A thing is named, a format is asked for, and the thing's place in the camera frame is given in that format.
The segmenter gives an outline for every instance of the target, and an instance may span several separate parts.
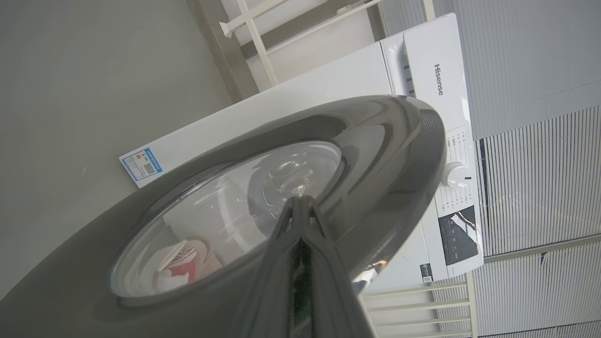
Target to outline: display screen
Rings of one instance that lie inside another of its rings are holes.
[[[461,262],[478,254],[474,207],[440,217],[442,246],[447,265]]]

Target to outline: control panel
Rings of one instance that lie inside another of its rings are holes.
[[[465,126],[447,132],[447,165],[442,173],[442,184],[434,196],[438,215],[474,205],[470,181],[472,170],[469,167],[468,152],[471,143],[466,141]]]

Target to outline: striped panel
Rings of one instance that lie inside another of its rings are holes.
[[[601,243],[594,243],[488,263],[476,269],[474,287],[479,335],[515,333],[601,320],[600,257]],[[455,282],[449,279],[437,284]],[[434,291],[434,300],[444,301],[461,296],[453,292],[457,291]],[[440,318],[449,318],[464,316],[469,312],[440,309],[437,313]],[[461,323],[441,324],[441,330],[465,328],[457,325]],[[590,329],[582,329],[582,334],[596,328],[593,325]],[[568,328],[562,330],[558,332],[565,332],[568,336],[570,332],[580,332],[569,331]]]
[[[457,15],[476,140],[599,102],[601,1],[434,0],[434,6],[437,15]]]
[[[491,336],[488,338],[599,338],[601,337],[601,321],[563,325],[541,330],[522,331]]]
[[[426,21],[422,0],[384,0],[380,6],[389,36]]]
[[[446,280],[435,281],[433,285],[442,285],[442,284],[450,284],[450,283],[461,283],[465,282],[465,275],[460,275],[457,277],[449,278]],[[432,292],[434,296],[434,301],[438,300],[456,300],[461,298],[468,297],[468,290],[466,287],[454,287],[452,289],[444,289],[444,290],[436,290]],[[461,316],[469,316],[469,307],[461,306],[461,307],[450,307],[447,309],[437,309],[436,314],[438,318],[453,318],[453,317],[461,317]],[[469,321],[463,322],[448,322],[440,324],[441,331],[460,331],[460,330],[470,330],[471,323]],[[470,334],[466,334],[464,336],[456,336],[461,338],[471,337]]]
[[[594,321],[557,328],[557,338],[599,338],[601,321]]]
[[[476,142],[484,255],[601,233],[599,106]]]

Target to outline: white washing machine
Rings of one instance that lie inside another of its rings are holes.
[[[443,280],[479,267],[483,249],[474,142],[455,14],[400,32],[250,97],[127,153],[120,161],[143,187],[270,121],[336,100],[383,94],[416,97],[434,107],[445,126],[447,160],[431,205],[370,291]],[[156,166],[150,171],[138,168],[138,155],[153,158]]]

